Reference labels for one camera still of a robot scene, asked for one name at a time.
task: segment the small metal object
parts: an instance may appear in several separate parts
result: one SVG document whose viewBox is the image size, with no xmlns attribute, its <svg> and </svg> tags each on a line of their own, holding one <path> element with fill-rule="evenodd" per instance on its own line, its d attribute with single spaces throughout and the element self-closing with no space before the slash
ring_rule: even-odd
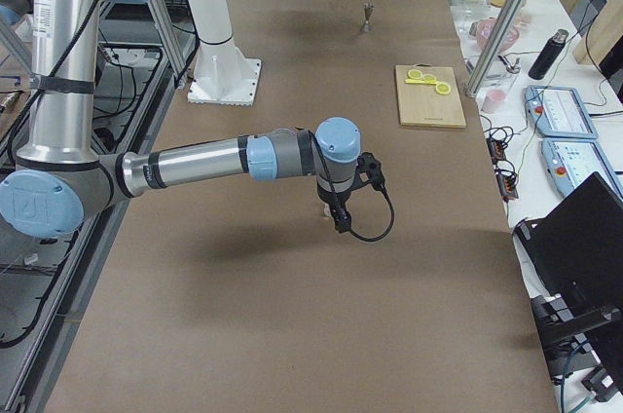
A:
<svg viewBox="0 0 623 413">
<path fill-rule="evenodd" d="M 11 109 L 21 94 L 23 94 L 21 90 L 13 92 L 12 94 L 7 94 L 4 99 L 0 101 L 0 114 L 4 113 L 7 109 Z"/>
<path fill-rule="evenodd" d="M 363 15 L 366 20 L 363 22 L 363 26 L 361 27 L 361 31 L 363 33 L 368 33 L 370 31 L 370 17 L 372 16 L 372 11 L 374 11 L 374 6 L 370 2 L 366 2 L 363 5 Z"/>
</svg>

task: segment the white table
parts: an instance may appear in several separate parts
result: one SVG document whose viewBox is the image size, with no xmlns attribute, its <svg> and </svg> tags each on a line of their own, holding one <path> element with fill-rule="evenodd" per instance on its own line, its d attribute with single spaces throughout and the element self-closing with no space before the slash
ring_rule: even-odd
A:
<svg viewBox="0 0 623 413">
<path fill-rule="evenodd" d="M 491 7 L 489 17 L 496 17 L 499 9 Z M 567 48 L 562 52 L 562 59 L 558 59 L 545 78 L 535 82 L 528 77 L 528 70 L 538 56 L 543 45 L 558 28 L 564 28 L 569 35 L 575 34 L 575 26 L 559 0 L 527 0 L 522 13 L 529 16 L 531 23 L 527 28 L 520 29 L 521 36 L 515 45 L 509 50 L 511 53 L 535 52 L 529 55 L 519 55 L 522 70 L 512 90 L 507 94 L 503 105 L 494 114 L 486 114 L 494 127 L 511 126 L 520 135 L 515 136 L 506 150 L 507 158 L 518 168 L 522 162 L 525 151 L 525 160 L 521 168 L 521 178 L 518 185 L 519 199 L 511 201 L 508 207 L 508 224 L 513 228 L 524 218 L 540 218 L 547 215 L 562 200 L 554 183 L 548 175 L 545 164 L 540 154 L 541 136 L 537 133 L 530 141 L 534 126 L 526 121 L 524 110 L 524 89 L 528 85 L 552 85 L 563 87 L 575 87 L 584 101 L 596 104 L 604 103 L 604 106 L 588 105 L 589 113 L 611 112 L 623 109 L 616 94 L 608 83 L 602 83 L 600 94 L 599 85 L 604 79 L 598 70 L 590 65 L 579 65 L 573 58 L 573 48 L 580 42 L 580 36 L 570 41 Z M 477 56 L 480 49 L 475 38 L 468 35 L 472 21 L 486 17 L 478 13 L 466 16 L 462 10 L 454 8 L 455 25 L 460 39 L 461 50 L 465 57 Z M 488 88 L 481 89 L 476 97 L 476 102 L 482 106 L 484 94 Z M 489 127 L 489 122 L 482 119 L 483 129 Z M 593 118 L 593 122 L 599 133 L 599 142 L 602 145 L 612 167 L 615 170 L 623 169 L 623 116 Z M 519 260 L 522 265 L 524 281 L 530 297 L 538 294 L 547 294 L 540 283 L 534 267 L 520 244 L 515 244 Z M 565 384 L 565 406 L 569 412 L 587 394 L 580 384 L 590 369 L 574 373 Z M 556 395 L 560 394 L 559 388 L 555 388 Z M 623 395 L 617 394 L 608 403 L 591 402 L 582 408 L 585 413 L 620 413 L 623 411 Z"/>
</svg>

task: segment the yellow handle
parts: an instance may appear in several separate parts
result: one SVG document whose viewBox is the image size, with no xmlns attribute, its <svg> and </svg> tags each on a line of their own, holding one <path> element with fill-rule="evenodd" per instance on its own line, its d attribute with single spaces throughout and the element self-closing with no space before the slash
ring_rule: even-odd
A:
<svg viewBox="0 0 623 413">
<path fill-rule="evenodd" d="M 419 79 L 405 79 L 405 84 L 410 85 L 437 85 L 436 81 L 433 80 L 419 80 Z"/>
</svg>

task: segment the wooden cutting board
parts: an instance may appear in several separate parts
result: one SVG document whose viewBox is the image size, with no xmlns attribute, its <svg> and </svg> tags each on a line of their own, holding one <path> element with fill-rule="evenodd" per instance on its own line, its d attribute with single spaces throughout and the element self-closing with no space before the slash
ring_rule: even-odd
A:
<svg viewBox="0 0 623 413">
<path fill-rule="evenodd" d="M 407 71 L 413 65 L 396 65 L 396 88 L 400 124 L 403 126 L 429 126 L 437 128 L 466 127 L 463 108 L 458 96 L 457 79 L 452 67 L 418 67 L 437 80 L 448 82 L 449 94 L 438 94 L 431 85 L 407 85 Z"/>
</svg>

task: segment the pink bowl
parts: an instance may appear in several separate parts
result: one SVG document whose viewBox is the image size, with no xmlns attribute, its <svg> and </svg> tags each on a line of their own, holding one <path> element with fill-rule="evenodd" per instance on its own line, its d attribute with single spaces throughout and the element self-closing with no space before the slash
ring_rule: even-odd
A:
<svg viewBox="0 0 623 413">
<path fill-rule="evenodd" d="M 478 47 L 481 51 L 485 48 L 487 40 L 489 40 L 496 23 L 497 19 L 486 19 L 481 20 L 478 25 L 476 25 L 476 43 L 478 43 Z M 516 26 L 511 26 L 506 33 L 506 37 L 504 38 L 502 45 L 499 47 L 498 53 L 501 54 L 508 50 L 518 39 L 519 30 Z"/>
</svg>

